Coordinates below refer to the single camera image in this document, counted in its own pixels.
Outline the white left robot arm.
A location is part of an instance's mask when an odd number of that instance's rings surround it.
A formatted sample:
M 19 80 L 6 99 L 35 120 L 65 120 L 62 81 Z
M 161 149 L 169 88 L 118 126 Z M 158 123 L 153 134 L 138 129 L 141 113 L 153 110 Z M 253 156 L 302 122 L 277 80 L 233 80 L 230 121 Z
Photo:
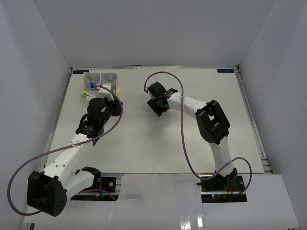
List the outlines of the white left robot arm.
M 85 166 L 72 174 L 72 170 L 89 152 L 101 135 L 110 117 L 122 116 L 122 102 L 118 99 L 93 98 L 82 116 L 69 148 L 40 172 L 28 177 L 27 204 L 51 216 L 58 216 L 73 196 L 83 190 L 101 188 L 100 170 Z

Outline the white marker yellow cap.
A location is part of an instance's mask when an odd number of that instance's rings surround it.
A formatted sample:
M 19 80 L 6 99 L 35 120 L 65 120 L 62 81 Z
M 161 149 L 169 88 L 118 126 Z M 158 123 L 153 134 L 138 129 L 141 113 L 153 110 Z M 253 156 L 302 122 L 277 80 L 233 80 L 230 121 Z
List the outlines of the white marker yellow cap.
M 95 97 L 93 94 L 89 93 L 88 91 L 82 90 L 83 94 L 86 94 L 90 97 Z

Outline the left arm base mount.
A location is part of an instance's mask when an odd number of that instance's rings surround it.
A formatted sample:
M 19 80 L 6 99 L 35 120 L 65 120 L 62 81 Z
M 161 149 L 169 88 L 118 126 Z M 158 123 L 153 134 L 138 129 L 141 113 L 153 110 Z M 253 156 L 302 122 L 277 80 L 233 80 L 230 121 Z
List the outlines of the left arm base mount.
M 91 198 L 97 201 L 117 201 L 116 177 L 103 177 L 100 170 L 93 167 L 84 167 L 72 177 L 72 184 L 68 190 L 68 198 L 75 200 L 76 196 Z

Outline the white marker orange cap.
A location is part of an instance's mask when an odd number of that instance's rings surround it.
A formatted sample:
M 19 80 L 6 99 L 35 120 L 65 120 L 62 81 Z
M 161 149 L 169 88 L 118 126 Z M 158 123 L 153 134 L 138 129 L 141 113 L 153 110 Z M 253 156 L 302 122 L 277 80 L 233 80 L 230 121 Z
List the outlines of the white marker orange cap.
M 82 99 L 82 100 L 91 100 L 91 99 L 93 99 L 93 97 L 88 96 L 88 95 L 85 95 L 85 94 L 82 94 L 82 95 L 81 95 L 81 99 Z

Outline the thin yellow highlighter pen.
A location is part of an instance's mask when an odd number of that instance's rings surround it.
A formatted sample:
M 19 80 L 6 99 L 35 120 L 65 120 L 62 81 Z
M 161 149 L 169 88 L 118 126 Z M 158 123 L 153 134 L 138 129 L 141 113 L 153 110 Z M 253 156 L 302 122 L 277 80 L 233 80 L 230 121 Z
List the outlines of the thin yellow highlighter pen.
M 84 80 L 84 81 L 92 81 L 92 79 L 90 78 L 90 76 L 88 75 L 87 72 L 85 72 L 85 73 L 83 74 L 83 80 Z

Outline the yellow highlighter body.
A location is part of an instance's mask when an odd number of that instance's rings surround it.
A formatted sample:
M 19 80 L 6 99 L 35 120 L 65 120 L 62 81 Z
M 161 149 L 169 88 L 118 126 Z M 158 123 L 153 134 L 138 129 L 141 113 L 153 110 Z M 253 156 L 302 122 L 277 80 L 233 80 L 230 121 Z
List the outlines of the yellow highlighter body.
M 117 96 L 118 96 L 119 98 L 121 98 L 121 90 L 120 90 L 120 88 L 117 89 Z

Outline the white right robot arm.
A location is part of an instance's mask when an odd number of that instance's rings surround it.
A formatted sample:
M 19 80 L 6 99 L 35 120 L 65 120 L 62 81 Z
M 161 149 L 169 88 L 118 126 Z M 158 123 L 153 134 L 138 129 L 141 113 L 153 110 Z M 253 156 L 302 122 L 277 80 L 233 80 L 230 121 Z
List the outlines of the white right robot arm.
M 228 146 L 230 123 L 220 104 L 215 100 L 197 101 L 172 88 L 166 90 L 159 82 L 149 85 L 144 91 L 151 97 L 147 104 L 159 117 L 169 109 L 180 111 L 181 132 L 184 114 L 196 119 L 201 137 L 209 143 L 212 150 L 217 187 L 222 191 L 233 187 L 237 170 L 232 163 Z

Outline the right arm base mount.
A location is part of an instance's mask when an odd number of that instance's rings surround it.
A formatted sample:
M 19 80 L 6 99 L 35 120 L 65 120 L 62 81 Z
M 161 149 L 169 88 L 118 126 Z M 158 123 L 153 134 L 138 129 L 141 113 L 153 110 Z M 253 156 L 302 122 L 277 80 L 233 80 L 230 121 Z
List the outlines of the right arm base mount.
M 243 177 L 234 169 L 230 176 L 223 178 L 219 174 L 210 180 L 200 180 L 202 203 L 245 203 L 247 196 Z

